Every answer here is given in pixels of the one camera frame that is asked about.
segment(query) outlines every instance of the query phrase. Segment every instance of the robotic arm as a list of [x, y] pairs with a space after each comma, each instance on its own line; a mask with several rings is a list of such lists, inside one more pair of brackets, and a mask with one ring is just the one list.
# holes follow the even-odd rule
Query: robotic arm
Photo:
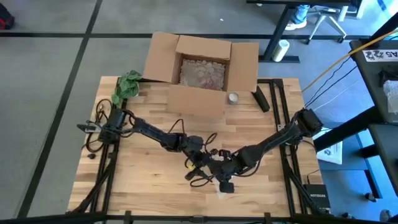
[[255, 167], [257, 171], [262, 156], [271, 149], [284, 143], [293, 144], [302, 137], [312, 137], [321, 130], [322, 126], [323, 124], [312, 110], [302, 109], [283, 129], [259, 144], [245, 146], [232, 153], [231, 156], [224, 157], [224, 161], [211, 161], [208, 167], [220, 182], [220, 192], [233, 193], [234, 185], [229, 183], [231, 177], [233, 175], [245, 177], [244, 174]]
[[[129, 115], [132, 128], [122, 130], [126, 115]], [[136, 117], [132, 111], [114, 108], [108, 122], [102, 127], [98, 140], [110, 144], [119, 136], [128, 137], [133, 133], [143, 134], [159, 142], [167, 151], [182, 152], [187, 156], [187, 160], [191, 161], [194, 166], [194, 169], [185, 176], [187, 180], [192, 180], [196, 175], [207, 181], [211, 181], [215, 177], [220, 182], [220, 192], [233, 193], [234, 185], [229, 182], [232, 176], [244, 177], [247, 171], [253, 168], [257, 170], [259, 161], [266, 152], [284, 143], [293, 144], [294, 141], [304, 136], [312, 137], [321, 130], [322, 126], [323, 124], [312, 110], [302, 109], [283, 129], [259, 144], [245, 146], [234, 153], [224, 149], [203, 152], [201, 151], [204, 146], [203, 139], [199, 136], [166, 133], [147, 123], [144, 119]], [[215, 154], [222, 156], [223, 161], [212, 159]], [[206, 175], [201, 170], [204, 166], [209, 167], [211, 175]]]

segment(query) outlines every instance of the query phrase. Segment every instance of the cardboard box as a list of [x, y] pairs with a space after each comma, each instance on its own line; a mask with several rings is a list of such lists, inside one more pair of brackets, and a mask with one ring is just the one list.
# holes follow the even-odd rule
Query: cardboard box
[[[231, 43], [156, 32], [152, 36], [144, 78], [169, 82], [168, 111], [222, 118], [227, 91], [256, 91], [258, 43]], [[223, 91], [179, 85], [182, 59], [226, 65]]]

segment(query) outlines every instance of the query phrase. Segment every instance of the sticker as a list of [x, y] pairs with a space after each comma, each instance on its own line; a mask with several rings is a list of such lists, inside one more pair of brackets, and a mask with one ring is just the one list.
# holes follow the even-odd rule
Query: sticker
[[367, 62], [398, 62], [398, 50], [363, 50]]

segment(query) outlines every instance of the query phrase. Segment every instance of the sneaker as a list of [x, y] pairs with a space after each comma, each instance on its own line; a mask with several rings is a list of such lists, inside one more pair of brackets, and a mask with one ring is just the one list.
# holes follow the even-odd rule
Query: sneaker
[[307, 25], [307, 21], [304, 21], [300, 24], [295, 24], [293, 22], [289, 22], [285, 28], [285, 30], [295, 30], [295, 29], [300, 29], [300, 28], [304, 28]]
[[388, 222], [388, 220], [391, 218], [391, 212], [390, 210], [384, 209], [381, 210], [380, 212], [380, 222]]

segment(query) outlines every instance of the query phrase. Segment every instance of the wooden table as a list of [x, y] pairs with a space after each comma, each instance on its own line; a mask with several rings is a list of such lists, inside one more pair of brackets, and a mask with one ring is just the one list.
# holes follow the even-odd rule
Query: wooden table
[[[117, 77], [102, 77], [95, 105], [103, 98], [111, 98], [116, 80]], [[303, 107], [301, 89], [297, 79], [285, 78], [283, 81], [292, 117]], [[259, 86], [271, 103], [269, 85]], [[257, 144], [275, 133], [272, 107], [269, 112], [263, 113], [251, 93], [238, 92], [239, 104], [227, 105], [223, 119], [205, 119], [167, 112], [168, 89], [168, 83], [140, 83], [139, 96], [128, 100], [127, 109], [164, 131], [168, 131], [177, 119], [183, 118], [188, 135], [206, 139], [217, 132], [218, 136], [209, 145], [210, 149], [235, 151], [245, 145]], [[278, 104], [279, 111], [282, 111], [280, 100]], [[174, 131], [182, 130], [177, 125]], [[70, 210], [86, 197], [95, 184], [100, 153], [93, 160], [87, 155], [88, 151], [82, 150], [68, 206]], [[297, 156], [301, 178], [306, 181], [307, 174], [319, 169], [315, 150], [303, 142], [299, 145]], [[252, 177], [232, 179], [234, 194], [219, 194], [215, 184], [191, 188], [184, 179], [188, 172], [184, 161], [182, 153], [167, 152], [159, 143], [140, 134], [122, 139], [108, 213], [123, 215], [130, 210], [134, 215], [261, 217], [264, 212], [270, 212], [273, 217], [289, 217], [279, 148], [263, 157], [258, 172]], [[312, 184], [321, 184], [320, 172], [312, 174], [310, 180]], [[295, 208], [299, 212], [297, 191], [293, 188]]]

